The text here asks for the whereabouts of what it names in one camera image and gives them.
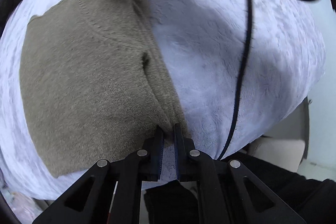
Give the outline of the pink plastic bag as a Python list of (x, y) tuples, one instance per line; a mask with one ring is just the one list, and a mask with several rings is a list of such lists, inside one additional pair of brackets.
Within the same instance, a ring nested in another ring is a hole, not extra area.
[(21, 223), (33, 223), (43, 212), (31, 197), (27, 197), (19, 192), (12, 192), (7, 188), (1, 189), (1, 193)]

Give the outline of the lavender fleece bed blanket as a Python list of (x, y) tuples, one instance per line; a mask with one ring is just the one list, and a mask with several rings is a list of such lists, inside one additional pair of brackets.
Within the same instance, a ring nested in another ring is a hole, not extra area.
[[(10, 189), (58, 198), (80, 172), (51, 176), (30, 138), (19, 87), (27, 25), (61, 0), (23, 0), (1, 36), (1, 171)], [(198, 149), (219, 156), (232, 121), (244, 48), (245, 0), (148, 0), (153, 35)], [(253, 39), (232, 154), (286, 118), (324, 72), (325, 45), (308, 6), (253, 0)]]

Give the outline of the olive brown knit sweater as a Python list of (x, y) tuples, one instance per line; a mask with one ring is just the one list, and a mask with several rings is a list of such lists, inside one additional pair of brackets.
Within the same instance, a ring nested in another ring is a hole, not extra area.
[(61, 0), (27, 26), (19, 80), (28, 131), (53, 177), (117, 161), (185, 117), (147, 0)]

